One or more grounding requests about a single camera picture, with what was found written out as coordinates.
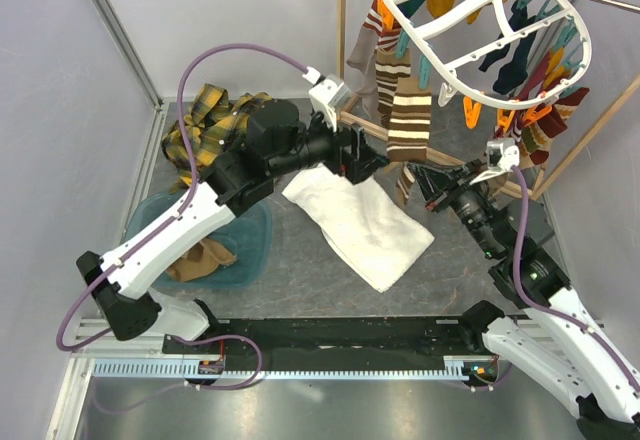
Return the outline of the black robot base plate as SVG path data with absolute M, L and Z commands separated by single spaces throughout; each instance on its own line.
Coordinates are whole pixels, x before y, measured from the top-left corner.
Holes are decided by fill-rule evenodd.
M 486 356 L 493 352 L 459 316 L 325 317 L 221 320 L 205 336 L 239 335 L 267 356 L 338 347 L 392 349 L 426 356 Z

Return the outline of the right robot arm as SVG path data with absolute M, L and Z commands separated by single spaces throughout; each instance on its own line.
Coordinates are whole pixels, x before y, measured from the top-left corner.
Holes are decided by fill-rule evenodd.
M 457 168 L 410 163 L 405 179 L 419 186 L 428 211 L 451 210 L 485 257 L 503 297 L 554 341 L 550 349 L 488 301 L 462 316 L 458 341 L 509 362 L 544 388 L 574 417 L 586 439 L 639 436 L 639 371 L 604 334 L 577 290 L 544 245 L 554 231 L 544 207 L 523 193 L 499 207 L 476 181 L 482 163 Z

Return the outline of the grey sock red stripes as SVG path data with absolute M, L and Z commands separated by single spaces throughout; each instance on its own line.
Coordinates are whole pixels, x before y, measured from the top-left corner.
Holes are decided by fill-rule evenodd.
M 363 108 L 371 119 L 378 117 L 378 89 L 375 74 L 377 51 L 382 49 L 394 52 L 400 31 L 401 28 L 397 22 L 394 22 L 390 30 L 383 27 L 382 17 L 377 11 L 377 0 L 373 0 L 360 27 L 356 44 L 346 60 L 349 67 L 362 74 L 362 83 L 356 92 L 360 95 Z

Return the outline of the plain tan sock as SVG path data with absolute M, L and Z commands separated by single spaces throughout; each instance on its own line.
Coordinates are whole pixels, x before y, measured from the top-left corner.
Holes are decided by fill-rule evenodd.
M 210 274 L 221 267 L 231 266 L 237 260 L 234 253 L 216 240 L 204 238 L 199 242 L 198 247 L 201 250 L 198 265 L 205 274 Z
M 185 283 L 209 275 L 214 270 L 215 265 L 210 258 L 200 253 L 180 257 L 167 268 L 166 273 L 174 281 Z

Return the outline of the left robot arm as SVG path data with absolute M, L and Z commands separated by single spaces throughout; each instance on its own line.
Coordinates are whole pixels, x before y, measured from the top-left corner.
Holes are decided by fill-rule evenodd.
M 76 265 L 117 340 L 157 331 L 208 353 L 220 338 L 209 308 L 154 290 L 156 279 L 191 247 L 270 196 L 276 178 L 323 164 L 359 184 L 388 162 L 367 144 L 362 128 L 334 129 L 320 112 L 304 124 L 293 103 L 270 100 L 249 117 L 244 137 L 219 154 L 174 205 L 129 241 L 102 255 L 87 251 Z

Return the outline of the brown striped sock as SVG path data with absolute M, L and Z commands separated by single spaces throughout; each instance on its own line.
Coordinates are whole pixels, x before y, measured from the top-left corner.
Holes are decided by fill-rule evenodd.
M 395 50 L 379 49 L 375 59 L 375 79 L 378 93 L 377 111 L 384 128 L 389 125 L 393 107 L 393 99 L 400 78 L 411 75 L 410 51 L 405 50 L 401 57 Z
M 405 207 L 415 183 L 408 164 L 425 163 L 431 128 L 432 94 L 420 87 L 417 77 L 399 78 L 392 100 L 386 154 L 392 164 L 400 164 L 396 180 L 398 201 Z

